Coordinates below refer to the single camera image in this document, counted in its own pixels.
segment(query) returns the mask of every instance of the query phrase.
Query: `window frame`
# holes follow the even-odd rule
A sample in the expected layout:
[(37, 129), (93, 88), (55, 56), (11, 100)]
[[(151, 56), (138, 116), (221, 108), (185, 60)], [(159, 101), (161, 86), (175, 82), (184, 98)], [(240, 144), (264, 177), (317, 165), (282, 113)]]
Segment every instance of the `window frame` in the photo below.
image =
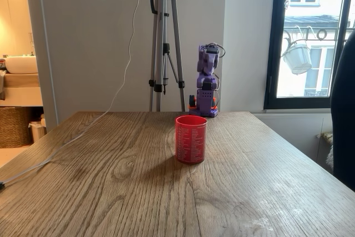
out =
[[(280, 68), (283, 24), (285, 21), (285, 4), (286, 0), (273, 0), (264, 109), (330, 108), (330, 97), (277, 98), (278, 71)], [(329, 83), (330, 90), (333, 86), (333, 77), (336, 73), (341, 51), (345, 42), (350, 5), (351, 0), (342, 0), (337, 31), (338, 36), (335, 38), (336, 42), (331, 73), (332, 79)]]

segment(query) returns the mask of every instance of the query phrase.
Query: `tripod leg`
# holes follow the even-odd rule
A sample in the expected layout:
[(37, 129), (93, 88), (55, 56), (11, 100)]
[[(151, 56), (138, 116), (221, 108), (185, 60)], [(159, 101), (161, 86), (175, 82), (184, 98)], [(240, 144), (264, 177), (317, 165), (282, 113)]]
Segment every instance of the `tripod leg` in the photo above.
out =
[(185, 111), (185, 94), (184, 94), (184, 77), (182, 76), (182, 62), (181, 62), (181, 48), (180, 48), (180, 33), (179, 33), (179, 20), (178, 20), (178, 8), (176, 5), (176, 0), (171, 0), (171, 6), (173, 8), (173, 23), (174, 23), (174, 34), (175, 34), (175, 48), (176, 48), (176, 61), (177, 61), (177, 76), (179, 78), (179, 88), (180, 88), (180, 100), (181, 100), (181, 110)]
[(156, 111), (161, 110), (161, 92), (163, 90), (163, 37), (164, 37), (164, 4), (165, 0), (158, 0), (158, 30), (156, 45), (156, 72), (154, 91), (156, 92)]
[[(168, 0), (164, 0), (164, 13), (168, 13)], [(169, 73), (168, 73), (168, 57), (166, 56), (169, 52), (169, 44), (168, 44), (168, 17), (164, 16), (164, 36), (163, 36), (163, 54), (164, 54), (164, 75), (163, 75), (163, 86), (164, 86), (164, 94), (165, 87), (168, 84)]]
[(155, 70), (155, 50), (156, 50), (156, 20), (158, 16), (154, 14), (153, 21), (153, 45), (151, 46), (151, 68), (150, 68), (150, 99), (149, 99), (149, 111), (153, 111), (153, 87), (154, 87), (154, 70)]
[(174, 68), (174, 65), (173, 65), (173, 60), (171, 59), (170, 54), (168, 54), (168, 57), (169, 57), (169, 61), (170, 61), (170, 65), (171, 65), (171, 69), (173, 70), (173, 74), (174, 74), (174, 77), (175, 77), (176, 83), (179, 83), (179, 80), (178, 80), (178, 77), (177, 77), (177, 75), (176, 75), (175, 68)]

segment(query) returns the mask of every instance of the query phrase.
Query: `red cup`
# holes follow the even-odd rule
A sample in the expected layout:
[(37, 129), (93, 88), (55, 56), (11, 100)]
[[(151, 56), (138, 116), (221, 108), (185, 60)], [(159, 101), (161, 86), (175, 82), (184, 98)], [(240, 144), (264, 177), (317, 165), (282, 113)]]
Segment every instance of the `red cup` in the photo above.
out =
[(175, 158), (186, 164), (205, 160), (207, 119), (185, 115), (175, 119)]

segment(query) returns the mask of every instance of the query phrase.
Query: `wood grain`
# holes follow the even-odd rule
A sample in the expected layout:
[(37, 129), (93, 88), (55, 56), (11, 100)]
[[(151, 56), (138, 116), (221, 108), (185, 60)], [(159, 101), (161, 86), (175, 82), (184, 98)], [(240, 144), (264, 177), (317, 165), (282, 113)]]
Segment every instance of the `wood grain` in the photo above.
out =
[(4, 87), (39, 87), (38, 73), (33, 74), (5, 74)]
[[(41, 162), (77, 113), (0, 169)], [(354, 236), (355, 193), (250, 113), (208, 120), (206, 160), (174, 159), (179, 113), (109, 113), (0, 192), (0, 236)]]

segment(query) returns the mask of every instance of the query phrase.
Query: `tripod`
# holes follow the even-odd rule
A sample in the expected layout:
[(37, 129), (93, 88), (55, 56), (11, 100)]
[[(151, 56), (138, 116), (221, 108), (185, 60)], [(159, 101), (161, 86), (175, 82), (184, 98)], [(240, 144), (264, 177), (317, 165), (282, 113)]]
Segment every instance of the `tripod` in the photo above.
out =
[(173, 24), (175, 35), (177, 74), (170, 56), (170, 45), (168, 43), (168, 0), (150, 0), (151, 11), (154, 14), (153, 24), (153, 45), (151, 53), (151, 71), (150, 71), (150, 102), (149, 111), (153, 109), (153, 95), (156, 93), (156, 111), (161, 109), (161, 93), (165, 94), (165, 87), (168, 84), (168, 60), (173, 70), (175, 80), (180, 88), (181, 110), (185, 111), (185, 82), (182, 77), (180, 34), (178, 21), (178, 8), (176, 0), (171, 0), (173, 11)]

